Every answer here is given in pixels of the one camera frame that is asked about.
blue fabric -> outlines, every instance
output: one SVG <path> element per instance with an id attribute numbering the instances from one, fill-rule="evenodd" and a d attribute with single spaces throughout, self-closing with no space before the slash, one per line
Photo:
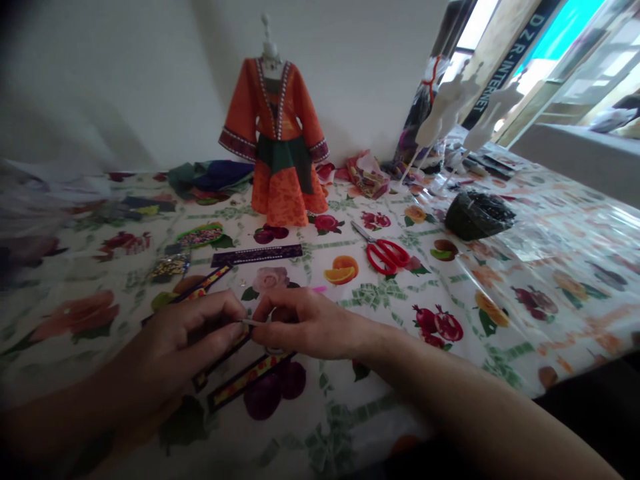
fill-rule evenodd
<path id="1" fill-rule="evenodd" d="M 253 172 L 252 163 L 240 163 L 232 160 L 213 160 L 209 163 L 206 175 L 192 180 L 193 186 L 202 191 L 222 191 Z"/>

red scissors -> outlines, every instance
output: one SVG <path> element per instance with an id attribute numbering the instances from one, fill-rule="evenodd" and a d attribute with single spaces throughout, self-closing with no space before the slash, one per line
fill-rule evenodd
<path id="1" fill-rule="evenodd" d="M 400 246 L 396 245 L 389 240 L 376 240 L 372 236 L 370 236 L 364 228 L 358 225 L 353 220 L 351 221 L 351 225 L 355 230 L 362 235 L 367 241 L 367 258 L 369 262 L 371 262 L 371 266 L 376 269 L 376 271 L 382 273 L 383 275 L 393 275 L 397 272 L 398 267 L 406 267 L 409 263 L 409 254 L 402 249 Z M 373 260 L 371 254 L 374 254 L 378 259 L 382 261 L 386 266 L 388 266 L 388 270 L 384 270 Z"/>

scissors handle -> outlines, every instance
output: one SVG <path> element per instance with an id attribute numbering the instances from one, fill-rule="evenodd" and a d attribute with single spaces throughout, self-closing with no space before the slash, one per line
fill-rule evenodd
<path id="1" fill-rule="evenodd" d="M 390 242 L 389 240 L 377 240 L 376 244 L 382 248 L 382 250 L 387 254 L 389 259 L 394 262 L 398 267 L 406 267 L 409 263 L 409 254 L 406 250 L 404 250 L 399 245 L 394 242 Z"/>
<path id="2" fill-rule="evenodd" d="M 389 267 L 389 269 L 385 270 L 384 268 L 380 267 L 377 264 L 377 262 L 373 259 L 373 255 L 378 257 L 380 261 L 382 261 L 382 263 L 384 263 L 386 266 Z M 378 248 L 376 248 L 375 244 L 373 243 L 370 243 L 367 245 L 367 258 L 369 259 L 369 263 L 371 264 L 371 266 L 378 273 L 382 273 L 383 275 L 393 275 L 398 270 L 398 267 L 395 266 L 394 262 L 392 262 L 392 260 L 384 256 L 382 252 L 380 252 L 380 250 L 378 250 Z"/>
<path id="3" fill-rule="evenodd" d="M 383 269 L 374 260 L 376 256 L 384 263 L 388 269 Z M 405 267 L 409 263 L 409 254 L 395 243 L 388 240 L 376 240 L 375 244 L 370 243 L 367 246 L 367 258 L 373 268 L 383 275 L 393 275 L 397 272 L 398 267 Z"/>

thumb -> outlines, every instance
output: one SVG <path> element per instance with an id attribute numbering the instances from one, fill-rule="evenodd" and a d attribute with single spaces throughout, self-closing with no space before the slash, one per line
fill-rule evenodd
<path id="1" fill-rule="evenodd" d="M 195 375 L 224 355 L 244 331 L 242 323 L 234 322 L 211 332 L 198 343 L 177 352 L 176 368 L 187 377 Z"/>
<path id="2" fill-rule="evenodd" d="M 258 345 L 285 351 L 304 351 L 307 344 L 303 323 L 267 323 L 254 328 L 251 338 Z"/>

white dress form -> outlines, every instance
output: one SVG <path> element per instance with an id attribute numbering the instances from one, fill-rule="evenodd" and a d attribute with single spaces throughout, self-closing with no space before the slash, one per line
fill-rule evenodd
<path id="1" fill-rule="evenodd" d="M 468 64 L 468 61 L 465 62 L 462 70 L 460 71 L 460 75 L 464 73 L 464 70 L 467 64 Z M 480 70 L 480 68 L 482 68 L 483 65 L 484 65 L 484 62 L 481 62 L 480 65 L 478 66 L 478 70 Z M 478 71 L 476 71 L 472 76 L 470 76 L 468 80 L 464 80 L 464 82 L 460 84 L 461 96 L 460 98 L 458 98 L 458 100 L 455 102 L 454 105 L 450 105 L 448 112 L 446 112 L 445 115 L 443 116 L 442 127 L 440 128 L 440 134 L 438 138 L 434 140 L 434 142 L 440 138 L 446 137 L 448 134 L 451 133 L 451 130 L 453 130 L 454 126 L 456 126 L 458 123 L 458 116 L 460 115 L 460 110 L 462 110 L 462 108 L 464 108 L 464 106 L 468 104 L 468 102 L 470 102 L 470 100 L 474 98 L 478 94 L 478 92 L 480 92 L 480 85 L 478 85 L 475 82 L 478 76 L 477 72 Z M 428 159 L 429 159 L 429 154 L 426 154 L 425 158 L 423 158 L 418 168 L 422 169 L 424 167 L 429 167 L 430 165 L 426 165 Z"/>
<path id="2" fill-rule="evenodd" d="M 518 92 L 518 85 L 520 85 L 519 82 L 513 82 L 506 89 L 496 90 L 491 94 L 487 110 L 482 115 L 481 121 L 467 135 L 462 144 L 464 148 L 476 151 L 484 147 L 486 142 L 491 139 L 496 122 L 524 98 L 524 95 Z"/>
<path id="3" fill-rule="evenodd" d="M 422 122 L 422 125 L 420 125 L 418 133 L 415 136 L 415 142 L 418 147 L 415 150 L 413 158 L 407 165 L 407 169 L 402 175 L 402 178 L 400 178 L 400 186 L 402 186 L 402 182 L 405 180 L 405 177 L 413 166 L 413 162 L 415 162 L 416 157 L 425 147 L 430 147 L 425 154 L 425 160 L 428 158 L 431 148 L 433 148 L 433 144 L 442 136 L 443 126 L 451 123 L 451 128 L 449 130 L 453 128 L 458 110 L 462 108 L 462 106 L 458 106 L 461 98 L 464 98 L 464 90 L 462 90 L 462 71 L 458 73 L 452 81 L 443 83 L 440 86 L 438 95 L 436 95 L 435 100 L 433 101 L 431 112 L 424 122 Z"/>
<path id="4" fill-rule="evenodd" d="M 278 55 L 278 46 L 271 41 L 269 16 L 266 13 L 263 13 L 261 20 L 265 26 L 265 36 L 267 38 L 267 41 L 262 44 L 262 73 L 265 78 L 281 80 L 284 62 L 280 60 L 280 55 Z"/>

